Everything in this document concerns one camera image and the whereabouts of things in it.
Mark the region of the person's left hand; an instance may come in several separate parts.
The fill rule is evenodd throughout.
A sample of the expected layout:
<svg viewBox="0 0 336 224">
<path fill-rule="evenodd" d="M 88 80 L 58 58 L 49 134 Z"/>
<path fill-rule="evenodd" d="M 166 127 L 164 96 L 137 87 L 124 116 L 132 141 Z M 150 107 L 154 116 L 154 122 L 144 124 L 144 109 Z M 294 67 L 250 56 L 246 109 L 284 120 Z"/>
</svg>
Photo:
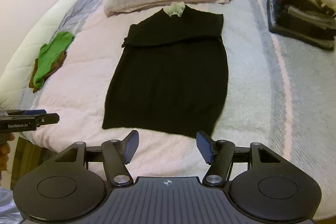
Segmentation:
<svg viewBox="0 0 336 224">
<path fill-rule="evenodd" d="M 7 162 L 9 160 L 9 153 L 11 151 L 11 148 L 9 146 L 9 141 L 13 141 L 15 139 L 15 135 L 11 133 L 9 135 L 9 140 L 1 145 L 1 151 L 0 151 L 0 171 L 7 170 Z"/>
</svg>

